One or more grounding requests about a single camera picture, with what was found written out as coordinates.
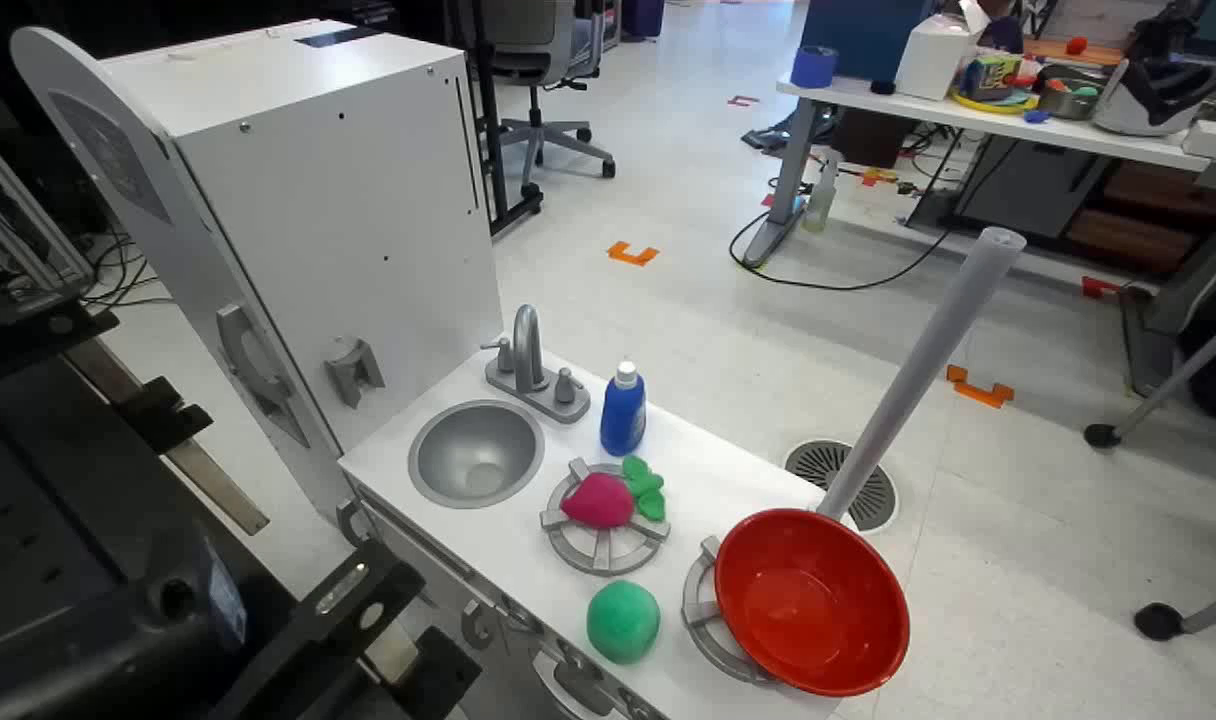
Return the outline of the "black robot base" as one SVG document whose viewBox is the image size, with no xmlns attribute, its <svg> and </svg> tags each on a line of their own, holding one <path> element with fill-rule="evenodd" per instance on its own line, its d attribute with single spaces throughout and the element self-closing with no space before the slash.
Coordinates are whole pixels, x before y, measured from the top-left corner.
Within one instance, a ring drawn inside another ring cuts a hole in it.
<svg viewBox="0 0 1216 720">
<path fill-rule="evenodd" d="M 0 156 L 0 720 L 447 720 L 482 665 L 353 549 L 309 597 L 175 485 L 204 416 L 94 382 L 88 262 Z"/>
</svg>

